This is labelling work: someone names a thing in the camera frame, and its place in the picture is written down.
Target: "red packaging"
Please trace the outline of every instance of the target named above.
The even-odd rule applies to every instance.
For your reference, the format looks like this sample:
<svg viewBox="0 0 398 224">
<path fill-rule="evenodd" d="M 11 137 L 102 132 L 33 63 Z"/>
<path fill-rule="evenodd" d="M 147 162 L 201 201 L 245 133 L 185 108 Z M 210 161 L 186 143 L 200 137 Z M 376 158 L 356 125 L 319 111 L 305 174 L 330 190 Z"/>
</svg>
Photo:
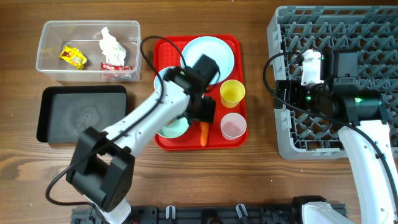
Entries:
<svg viewBox="0 0 398 224">
<path fill-rule="evenodd" d="M 132 70 L 132 66 L 122 65 L 111 65 L 110 63 L 101 62 L 102 71 L 121 71 L 121 70 Z M 117 79 L 117 78 L 131 78 L 130 73 L 107 73 L 102 74 L 101 78 L 104 79 Z"/>
</svg>

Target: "wooden table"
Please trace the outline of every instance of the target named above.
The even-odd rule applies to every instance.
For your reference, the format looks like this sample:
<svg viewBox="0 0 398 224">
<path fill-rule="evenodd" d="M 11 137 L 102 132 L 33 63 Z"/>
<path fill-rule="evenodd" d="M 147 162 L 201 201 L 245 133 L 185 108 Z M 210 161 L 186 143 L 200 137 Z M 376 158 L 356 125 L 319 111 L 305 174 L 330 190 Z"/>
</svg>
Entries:
<svg viewBox="0 0 398 224">
<path fill-rule="evenodd" d="M 348 217 L 360 222 L 347 159 L 288 161 L 279 156 L 272 100 L 261 74 L 269 58 L 266 28 L 277 6 L 372 4 L 373 0 L 30 2 L 0 3 L 0 223 L 70 221 L 72 208 L 52 205 L 44 197 L 49 182 L 69 165 L 74 147 L 49 146 L 36 140 L 42 92 L 61 84 L 36 71 L 35 60 L 44 23 L 72 19 L 137 20 L 143 37 L 219 33 L 235 35 L 241 43 L 248 141 L 239 149 L 190 152 L 165 152 L 151 141 L 136 160 L 129 203 L 160 207 L 260 205 L 289 203 L 298 195 L 322 195 L 345 203 Z M 378 3 L 394 4 L 394 0 Z M 154 41 L 146 46 L 146 52 L 153 47 Z M 129 110 L 151 94 L 152 77 L 144 63 L 142 80 L 125 85 Z M 54 187 L 52 196 L 61 201 L 85 199 L 64 179 Z"/>
</svg>

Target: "red tray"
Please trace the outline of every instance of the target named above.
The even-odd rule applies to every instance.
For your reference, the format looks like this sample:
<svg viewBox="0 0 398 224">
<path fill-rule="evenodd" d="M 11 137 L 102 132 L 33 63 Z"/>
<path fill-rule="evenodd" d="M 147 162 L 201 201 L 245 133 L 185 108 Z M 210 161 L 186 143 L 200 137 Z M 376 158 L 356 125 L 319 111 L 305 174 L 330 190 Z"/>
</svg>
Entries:
<svg viewBox="0 0 398 224">
<path fill-rule="evenodd" d="M 189 35 L 189 36 L 176 36 L 166 37 L 171 40 L 181 51 L 183 48 L 193 39 L 202 37 L 203 35 Z M 220 128 L 221 119 L 228 113 L 239 113 L 244 119 L 248 120 L 246 114 L 246 100 L 243 100 L 234 108 L 226 108 L 221 104 L 220 100 L 220 86 L 226 80 L 235 79 L 244 84 L 243 72 L 242 72 L 242 58 L 241 58 L 241 46 L 239 41 L 232 35 L 229 34 L 216 34 L 209 35 L 217 37 L 225 41 L 232 49 L 235 58 L 234 68 L 224 81 L 217 83 L 217 86 L 210 93 L 206 93 L 206 96 L 211 96 L 216 101 L 216 113 L 214 122 L 209 126 L 209 135 L 207 145 L 202 147 L 200 145 L 200 124 L 194 121 L 186 133 L 175 139 L 166 139 L 158 134 L 155 135 L 156 144 L 162 149 L 168 151 L 177 150 L 192 150 L 192 149 L 221 149 L 221 148 L 234 148 L 242 146 L 248 139 L 248 129 L 246 132 L 235 140 L 226 140 Z M 171 44 L 164 40 L 159 40 L 155 44 L 154 51 L 154 65 L 160 71 L 161 69 L 169 66 L 181 66 L 180 55 L 173 48 Z"/>
</svg>

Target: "green led light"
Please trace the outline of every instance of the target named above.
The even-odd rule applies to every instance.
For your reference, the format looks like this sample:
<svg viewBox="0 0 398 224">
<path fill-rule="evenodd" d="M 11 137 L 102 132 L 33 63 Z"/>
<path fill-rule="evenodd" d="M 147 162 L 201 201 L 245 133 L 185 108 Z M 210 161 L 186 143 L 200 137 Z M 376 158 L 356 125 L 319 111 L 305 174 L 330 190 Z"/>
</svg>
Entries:
<svg viewBox="0 0 398 224">
<path fill-rule="evenodd" d="M 361 98 L 355 98 L 355 103 L 359 103 L 359 102 L 361 102 L 361 101 L 363 101 L 363 99 L 361 99 Z"/>
</svg>

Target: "yellow cup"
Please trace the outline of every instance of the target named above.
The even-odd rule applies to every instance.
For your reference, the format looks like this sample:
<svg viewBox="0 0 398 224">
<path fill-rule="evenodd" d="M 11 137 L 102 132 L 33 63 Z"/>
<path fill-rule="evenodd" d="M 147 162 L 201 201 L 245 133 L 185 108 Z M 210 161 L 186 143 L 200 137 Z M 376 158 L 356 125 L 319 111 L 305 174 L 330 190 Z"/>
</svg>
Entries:
<svg viewBox="0 0 398 224">
<path fill-rule="evenodd" d="M 237 80 L 228 80 L 221 85 L 221 103 L 226 108 L 234 108 L 244 98 L 246 90 Z"/>
</svg>

